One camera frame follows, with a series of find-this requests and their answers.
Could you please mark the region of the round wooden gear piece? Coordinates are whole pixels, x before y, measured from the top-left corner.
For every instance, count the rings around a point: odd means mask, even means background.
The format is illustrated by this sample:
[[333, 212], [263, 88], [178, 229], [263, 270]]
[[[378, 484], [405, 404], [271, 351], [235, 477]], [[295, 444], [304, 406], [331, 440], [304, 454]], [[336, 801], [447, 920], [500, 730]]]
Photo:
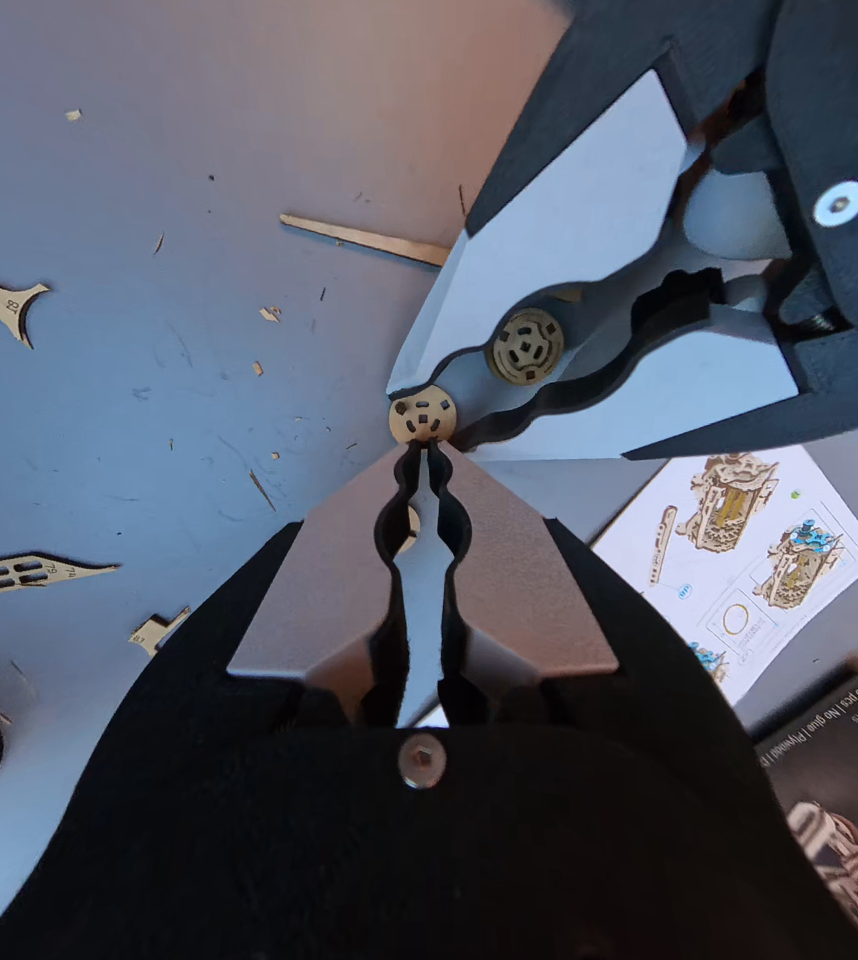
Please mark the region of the round wooden gear piece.
[[566, 348], [560, 322], [548, 311], [527, 307], [513, 313], [486, 348], [490, 372], [514, 387], [537, 386], [559, 365]]

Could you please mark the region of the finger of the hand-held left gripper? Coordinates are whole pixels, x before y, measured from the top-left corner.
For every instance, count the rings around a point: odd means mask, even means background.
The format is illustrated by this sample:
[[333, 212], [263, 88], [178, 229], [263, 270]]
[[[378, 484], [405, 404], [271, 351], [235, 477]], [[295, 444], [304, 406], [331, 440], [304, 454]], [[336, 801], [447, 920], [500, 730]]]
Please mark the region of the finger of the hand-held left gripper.
[[665, 271], [726, 270], [666, 224], [698, 157], [657, 69], [641, 74], [484, 226], [466, 226], [403, 342], [391, 399], [483, 348], [518, 304], [559, 286], [603, 282], [652, 249]]
[[579, 375], [479, 417], [455, 446], [476, 461], [612, 459], [794, 398], [767, 294], [758, 274], [668, 272], [590, 334], [570, 364]]

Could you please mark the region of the black model kit box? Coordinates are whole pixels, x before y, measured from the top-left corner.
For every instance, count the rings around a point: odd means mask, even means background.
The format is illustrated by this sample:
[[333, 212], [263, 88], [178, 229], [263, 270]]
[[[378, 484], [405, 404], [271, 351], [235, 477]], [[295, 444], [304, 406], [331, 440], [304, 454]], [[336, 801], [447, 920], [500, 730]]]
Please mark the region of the black model kit box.
[[756, 754], [796, 842], [858, 929], [858, 674]]

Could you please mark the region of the grey desk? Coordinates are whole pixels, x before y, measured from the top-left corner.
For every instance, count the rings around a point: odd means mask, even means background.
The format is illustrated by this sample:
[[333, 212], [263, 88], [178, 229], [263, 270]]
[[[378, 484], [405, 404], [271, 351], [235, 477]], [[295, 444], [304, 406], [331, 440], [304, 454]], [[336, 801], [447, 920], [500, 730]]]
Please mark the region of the grey desk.
[[[342, 267], [273, 225], [298, 178], [471, 101], [511, 69], [510, 2], [0, 2], [0, 558], [115, 572], [0, 594], [0, 958], [858, 958], [858, 931], [786, 825], [752, 739], [676, 631], [546, 518], [618, 660], [547, 680], [489, 722], [438, 693], [444, 587], [427, 449], [579, 376], [579, 350], [668, 273], [655, 248], [606, 280], [519, 303], [428, 386], [395, 559], [410, 671], [397, 724], [228, 665], [306, 517], [398, 443], [386, 387], [432, 289]], [[408, 41], [393, 30], [421, 37]], [[64, 114], [80, 109], [82, 119]], [[723, 111], [686, 132], [666, 225], [763, 277], [791, 254], [762, 173], [721, 174]], [[287, 134], [334, 160], [290, 157]], [[687, 273], [694, 271], [681, 269]], [[277, 306], [281, 322], [261, 307]], [[514, 313], [565, 349], [542, 383], [494, 376]], [[774, 336], [775, 326], [766, 318]], [[254, 471], [276, 512], [255, 488]], [[189, 617], [155, 657], [129, 642]]]

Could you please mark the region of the small notched wooden scrap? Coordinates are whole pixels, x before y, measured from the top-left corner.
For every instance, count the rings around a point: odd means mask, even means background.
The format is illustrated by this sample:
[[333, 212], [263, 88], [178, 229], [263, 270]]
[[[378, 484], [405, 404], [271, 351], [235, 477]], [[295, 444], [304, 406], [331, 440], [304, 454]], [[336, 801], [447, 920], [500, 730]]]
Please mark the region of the small notched wooden scrap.
[[191, 613], [192, 608], [185, 606], [183, 610], [170, 620], [165, 620], [159, 614], [153, 614], [147, 618], [143, 624], [132, 631], [128, 642], [138, 646], [150, 658], [154, 658], [159, 653], [160, 647], [166, 642], [167, 638], [175, 630], [180, 628]]

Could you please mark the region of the wooden disc with holes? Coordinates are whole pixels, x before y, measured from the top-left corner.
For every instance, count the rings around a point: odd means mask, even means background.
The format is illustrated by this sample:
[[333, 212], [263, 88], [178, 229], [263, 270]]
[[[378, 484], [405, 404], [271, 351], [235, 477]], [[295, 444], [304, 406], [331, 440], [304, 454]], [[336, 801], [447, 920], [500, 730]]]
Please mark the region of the wooden disc with holes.
[[454, 400], [435, 385], [391, 401], [388, 412], [390, 433], [400, 445], [446, 441], [455, 433], [457, 419]]

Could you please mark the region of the wooden scrap with slots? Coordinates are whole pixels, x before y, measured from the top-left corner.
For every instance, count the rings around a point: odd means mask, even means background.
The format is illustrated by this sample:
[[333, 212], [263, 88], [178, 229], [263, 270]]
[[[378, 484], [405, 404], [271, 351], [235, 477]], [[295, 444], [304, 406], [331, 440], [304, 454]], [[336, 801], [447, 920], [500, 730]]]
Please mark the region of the wooden scrap with slots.
[[121, 565], [94, 565], [48, 554], [0, 558], [0, 594], [44, 589], [121, 569]]

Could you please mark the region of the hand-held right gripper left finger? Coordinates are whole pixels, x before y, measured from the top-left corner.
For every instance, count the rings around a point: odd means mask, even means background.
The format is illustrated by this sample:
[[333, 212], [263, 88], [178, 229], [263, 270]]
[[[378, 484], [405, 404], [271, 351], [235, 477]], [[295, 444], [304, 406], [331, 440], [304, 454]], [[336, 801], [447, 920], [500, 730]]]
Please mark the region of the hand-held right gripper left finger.
[[306, 516], [229, 675], [326, 690], [351, 723], [398, 724], [410, 651], [396, 558], [422, 455], [417, 440], [399, 446]]

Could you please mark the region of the printed instruction sheet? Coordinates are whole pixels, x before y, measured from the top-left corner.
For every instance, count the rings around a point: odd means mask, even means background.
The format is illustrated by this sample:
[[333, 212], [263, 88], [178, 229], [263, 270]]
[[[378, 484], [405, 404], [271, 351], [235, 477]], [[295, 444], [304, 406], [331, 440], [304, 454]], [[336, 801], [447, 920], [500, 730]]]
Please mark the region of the printed instruction sheet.
[[801, 445], [673, 458], [592, 549], [732, 706], [858, 581], [858, 520]]

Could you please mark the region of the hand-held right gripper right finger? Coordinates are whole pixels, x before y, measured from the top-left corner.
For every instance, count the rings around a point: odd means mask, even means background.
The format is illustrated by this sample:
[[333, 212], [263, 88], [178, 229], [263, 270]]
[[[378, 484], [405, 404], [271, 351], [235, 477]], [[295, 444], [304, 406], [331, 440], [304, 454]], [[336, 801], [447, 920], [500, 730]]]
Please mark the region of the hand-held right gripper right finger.
[[440, 705], [482, 725], [516, 692], [610, 676], [618, 659], [546, 518], [446, 441], [427, 448], [437, 533], [452, 553], [440, 624]]

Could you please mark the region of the thin wooden stick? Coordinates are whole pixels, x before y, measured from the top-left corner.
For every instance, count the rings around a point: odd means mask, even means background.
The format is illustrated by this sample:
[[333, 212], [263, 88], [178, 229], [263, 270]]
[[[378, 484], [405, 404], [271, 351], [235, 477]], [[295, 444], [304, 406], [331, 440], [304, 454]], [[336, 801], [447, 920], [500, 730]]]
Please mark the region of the thin wooden stick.
[[278, 221], [284, 227], [328, 238], [338, 244], [350, 244], [435, 268], [445, 266], [452, 251], [451, 246], [412, 241], [291, 213], [279, 214]]

